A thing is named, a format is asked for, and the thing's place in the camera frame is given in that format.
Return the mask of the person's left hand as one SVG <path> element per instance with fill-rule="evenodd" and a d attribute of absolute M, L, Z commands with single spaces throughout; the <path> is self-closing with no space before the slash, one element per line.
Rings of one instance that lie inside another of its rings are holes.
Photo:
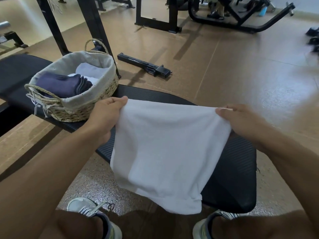
<path fill-rule="evenodd" d="M 99 100 L 86 123 L 82 126 L 82 129 L 90 134 L 97 144 L 105 144 L 111 136 L 111 129 L 117 123 L 119 112 L 103 112 L 103 100 Z"/>

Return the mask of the person's right hand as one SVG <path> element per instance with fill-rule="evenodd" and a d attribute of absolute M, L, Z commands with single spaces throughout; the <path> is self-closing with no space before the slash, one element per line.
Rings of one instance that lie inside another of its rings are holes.
<path fill-rule="evenodd" d="M 237 108 L 236 122 L 230 123 L 232 130 L 256 148 L 262 148 L 263 135 L 269 127 L 266 121 L 245 104 L 229 104 L 225 108 Z"/>

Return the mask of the white towel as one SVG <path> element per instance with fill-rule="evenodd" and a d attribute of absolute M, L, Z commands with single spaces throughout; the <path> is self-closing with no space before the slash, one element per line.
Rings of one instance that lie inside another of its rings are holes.
<path fill-rule="evenodd" d="M 175 214 L 198 214 L 231 132 L 216 108 L 129 99 L 115 126 L 118 186 Z"/>
<path fill-rule="evenodd" d="M 98 80 L 109 70 L 109 68 L 99 68 L 88 63 L 81 63 L 77 68 L 75 73 L 69 74 L 69 77 L 75 75 L 81 75 L 92 83 L 96 85 Z"/>

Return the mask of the person's right forearm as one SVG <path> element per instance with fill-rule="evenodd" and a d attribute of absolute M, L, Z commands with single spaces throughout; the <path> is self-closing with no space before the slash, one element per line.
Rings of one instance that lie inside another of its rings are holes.
<path fill-rule="evenodd" d="M 261 125 L 258 142 L 311 221 L 319 223 L 319 154 L 270 125 Z"/>

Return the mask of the folded white towel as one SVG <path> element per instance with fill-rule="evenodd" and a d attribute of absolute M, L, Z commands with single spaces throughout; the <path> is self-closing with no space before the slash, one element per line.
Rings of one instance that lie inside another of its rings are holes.
<path fill-rule="evenodd" d="M 75 75 L 81 75 L 92 83 L 96 85 L 98 80 L 109 70 L 109 68 L 99 68 L 88 63 L 81 63 L 77 68 L 75 73 L 69 74 L 69 77 Z"/>

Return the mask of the black metal bar attachment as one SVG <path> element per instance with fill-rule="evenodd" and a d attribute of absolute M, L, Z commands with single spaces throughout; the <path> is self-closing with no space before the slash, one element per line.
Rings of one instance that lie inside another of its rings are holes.
<path fill-rule="evenodd" d="M 171 70 L 165 68 L 163 65 L 158 66 L 143 60 L 136 59 L 131 56 L 127 56 L 123 53 L 118 54 L 117 58 L 119 61 L 131 64 L 133 66 L 145 70 L 148 74 L 154 77 L 160 76 L 166 79 L 173 73 Z"/>

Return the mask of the black padded gym bench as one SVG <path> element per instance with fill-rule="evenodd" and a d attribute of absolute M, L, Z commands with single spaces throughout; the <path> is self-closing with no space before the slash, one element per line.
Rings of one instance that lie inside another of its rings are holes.
<path fill-rule="evenodd" d="M 0 60 L 0 99 L 6 102 L 0 105 L 0 136 L 34 114 L 34 104 L 26 97 L 27 91 L 24 85 L 51 63 L 28 54 L 12 55 Z M 168 93 L 119 85 L 114 96 L 123 95 L 143 101 L 195 105 Z M 36 116 L 68 132 L 76 131 L 85 123 L 85 121 L 64 123 L 51 117 L 45 118 L 42 108 L 38 110 Z M 111 130 L 110 140 L 96 150 L 107 162 L 111 159 L 114 139 L 115 128 Z M 0 172 L 0 181 L 25 164 L 26 162 L 21 165 L 11 165 L 5 172 Z M 256 149 L 249 141 L 232 132 L 213 174 L 201 192 L 202 203 L 231 213 L 252 211 L 257 200 L 256 170 Z"/>

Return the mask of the folded navy towel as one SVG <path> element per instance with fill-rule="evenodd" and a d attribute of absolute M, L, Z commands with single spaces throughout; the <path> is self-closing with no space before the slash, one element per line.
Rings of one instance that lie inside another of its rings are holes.
<path fill-rule="evenodd" d="M 89 90 L 93 83 L 80 74 L 66 76 L 45 72 L 40 75 L 35 85 L 59 98 L 70 98 Z"/>

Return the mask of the black curved machine base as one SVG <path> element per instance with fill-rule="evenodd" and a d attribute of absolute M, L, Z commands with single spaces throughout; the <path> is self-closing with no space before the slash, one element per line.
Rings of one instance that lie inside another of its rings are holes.
<path fill-rule="evenodd" d="M 214 19 L 211 17 L 202 17 L 198 16 L 195 12 L 195 0 L 188 0 L 188 12 L 191 19 L 200 24 L 206 24 L 211 26 L 217 26 L 222 28 L 233 29 L 236 31 L 246 32 L 250 34 L 254 34 L 257 32 L 265 31 L 270 28 L 284 16 L 289 14 L 293 16 L 293 10 L 295 9 L 295 5 L 293 3 L 288 3 L 284 9 L 282 9 L 277 15 L 275 15 L 272 19 L 261 26 L 245 26 L 244 23 L 247 21 L 255 12 L 257 12 L 262 7 L 268 7 L 270 5 L 270 0 L 259 0 L 257 4 L 244 16 L 240 16 L 238 12 L 236 12 L 230 5 L 230 0 L 217 0 L 226 11 L 229 12 L 230 16 L 232 16 L 237 23 L 226 22 L 225 20 Z"/>

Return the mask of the person's right shoe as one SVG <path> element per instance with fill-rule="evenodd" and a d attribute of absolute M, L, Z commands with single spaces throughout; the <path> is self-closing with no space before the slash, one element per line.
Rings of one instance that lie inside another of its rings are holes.
<path fill-rule="evenodd" d="M 225 218 L 226 220 L 232 220 L 239 217 L 240 214 L 229 213 L 222 210 L 216 210 L 210 214 L 207 218 L 198 221 L 192 231 L 193 239 L 214 239 L 212 237 L 213 220 L 217 217 Z"/>

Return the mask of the black dumbbells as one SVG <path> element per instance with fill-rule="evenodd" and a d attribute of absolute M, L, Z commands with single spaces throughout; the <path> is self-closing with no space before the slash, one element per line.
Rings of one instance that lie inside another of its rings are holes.
<path fill-rule="evenodd" d="M 308 44 L 314 46 L 313 52 L 317 52 L 319 55 L 319 26 L 309 28 L 305 34 L 310 37 Z"/>

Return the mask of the person's leg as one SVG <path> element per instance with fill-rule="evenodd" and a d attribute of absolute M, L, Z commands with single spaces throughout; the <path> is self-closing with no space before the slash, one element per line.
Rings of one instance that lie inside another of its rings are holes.
<path fill-rule="evenodd" d="M 39 239 L 96 239 L 98 221 L 82 214 L 56 210 Z"/>
<path fill-rule="evenodd" d="M 214 239 L 319 239 L 319 228 L 303 210 L 276 216 L 239 216 L 213 220 Z"/>

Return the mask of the person's left leg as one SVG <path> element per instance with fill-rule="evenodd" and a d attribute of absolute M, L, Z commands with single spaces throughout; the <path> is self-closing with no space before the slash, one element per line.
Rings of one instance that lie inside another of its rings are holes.
<path fill-rule="evenodd" d="M 39 239 L 96 239 L 98 221 L 82 214 L 56 210 Z"/>

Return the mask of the black gym rack frame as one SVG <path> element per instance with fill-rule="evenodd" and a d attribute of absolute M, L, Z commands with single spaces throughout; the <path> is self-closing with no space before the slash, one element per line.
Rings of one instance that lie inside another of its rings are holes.
<path fill-rule="evenodd" d="M 114 20 L 115 13 L 130 13 L 132 9 L 127 9 L 123 4 L 100 12 L 94 0 L 74 0 L 71 6 L 62 7 L 63 14 L 58 14 L 51 10 L 48 0 L 36 1 L 48 26 L 45 33 L 49 34 L 50 30 L 51 36 L 34 44 L 30 54 L 56 61 L 67 51 L 82 50 L 87 40 L 98 39 L 104 43 L 117 64 L 117 55 L 111 51 L 107 34 L 113 35 L 119 29 Z"/>

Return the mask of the black gym machine frame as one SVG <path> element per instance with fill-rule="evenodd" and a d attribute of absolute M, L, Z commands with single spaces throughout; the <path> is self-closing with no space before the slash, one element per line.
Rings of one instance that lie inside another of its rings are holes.
<path fill-rule="evenodd" d="M 188 11 L 179 10 L 178 0 L 136 0 L 135 25 L 171 34 L 182 32 L 190 21 Z"/>

